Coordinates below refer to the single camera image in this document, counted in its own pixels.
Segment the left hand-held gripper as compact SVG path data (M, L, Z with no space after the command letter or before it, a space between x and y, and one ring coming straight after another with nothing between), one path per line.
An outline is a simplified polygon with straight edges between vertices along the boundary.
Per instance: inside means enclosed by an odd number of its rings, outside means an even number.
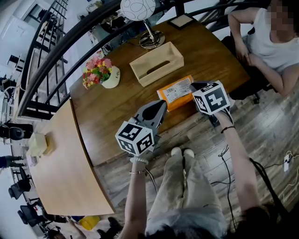
M152 101L138 109L136 114L123 122L115 138L123 151L141 156L153 151L159 141L158 128L167 112L165 100Z

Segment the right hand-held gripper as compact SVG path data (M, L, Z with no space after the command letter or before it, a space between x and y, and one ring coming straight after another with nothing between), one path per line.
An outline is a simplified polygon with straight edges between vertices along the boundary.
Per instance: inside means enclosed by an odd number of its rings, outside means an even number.
M227 93L219 80L212 83L194 82L191 83L190 89L197 110L201 113L213 115L230 107Z

